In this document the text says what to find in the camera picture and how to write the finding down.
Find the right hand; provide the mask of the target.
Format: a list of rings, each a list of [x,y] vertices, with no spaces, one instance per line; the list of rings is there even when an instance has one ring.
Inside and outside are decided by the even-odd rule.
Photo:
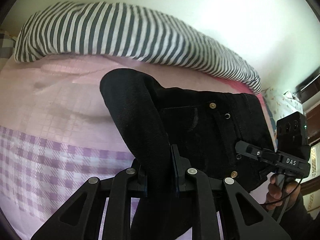
[[[283,204],[279,200],[282,198],[282,190],[277,185],[277,178],[276,174],[273,174],[270,178],[270,183],[268,185],[268,193],[266,195],[266,210],[274,210],[276,207],[279,207]],[[287,209],[290,209],[294,206],[299,194],[300,194],[300,185],[296,181],[292,181],[287,184],[285,192],[290,194]]]

